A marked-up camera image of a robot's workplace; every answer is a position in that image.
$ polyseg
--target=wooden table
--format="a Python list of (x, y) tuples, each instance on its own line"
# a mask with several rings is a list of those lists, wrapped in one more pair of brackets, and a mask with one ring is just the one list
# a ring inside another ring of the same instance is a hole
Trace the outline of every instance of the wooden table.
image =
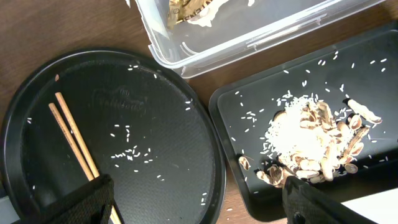
[[(141, 15), (131, 1), (129, 9), (124, 0), (0, 0), (0, 119), (22, 81), (37, 67), (60, 54), (84, 47), (117, 47), (151, 57)], [(188, 82), (207, 105), (213, 92), (225, 84), (397, 18), (398, 0), (387, 0)], [(247, 213), (229, 169), (218, 223), (258, 223)], [(286, 223), (286, 220), (274, 223)]]

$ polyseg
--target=rectangular tray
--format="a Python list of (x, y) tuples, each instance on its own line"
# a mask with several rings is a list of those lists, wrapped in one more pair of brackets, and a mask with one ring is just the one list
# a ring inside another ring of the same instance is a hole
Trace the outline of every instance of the rectangular tray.
[[(325, 100), (332, 111), (339, 111), (343, 107), (348, 109), (343, 103), (345, 94), (348, 94), (383, 119), (381, 124), (369, 132), (377, 142), (371, 143), (368, 138), (362, 140), (365, 147), (356, 157), (358, 161), (353, 162), (359, 167), (358, 173), (337, 177), (333, 182), (315, 184), (314, 187), (338, 202), (398, 187), (397, 25), (397, 22), (393, 22), (365, 32), (215, 91), (210, 99), (210, 114), (245, 206), (252, 217), (263, 222), (285, 217), (282, 190), (259, 180), (254, 171), (266, 170), (272, 165), (271, 161), (276, 160), (276, 152), (272, 160), (267, 154), (260, 154), (265, 140), (259, 138), (264, 137), (269, 120), (273, 119), (275, 113), (284, 110), (284, 103), (277, 106), (276, 99), (282, 98), (288, 90), (297, 97), (312, 93), (315, 97), (318, 94), (319, 99)], [(326, 60), (326, 64), (319, 65), (320, 60)], [(307, 85), (303, 87), (302, 82), (305, 80)], [(251, 119), (241, 119), (249, 116), (246, 114), (248, 111), (256, 114), (255, 123)], [(238, 163), (242, 149), (245, 156), (254, 159), (249, 160), (250, 170), (244, 170)], [(269, 162), (267, 166), (261, 164), (265, 161)]]

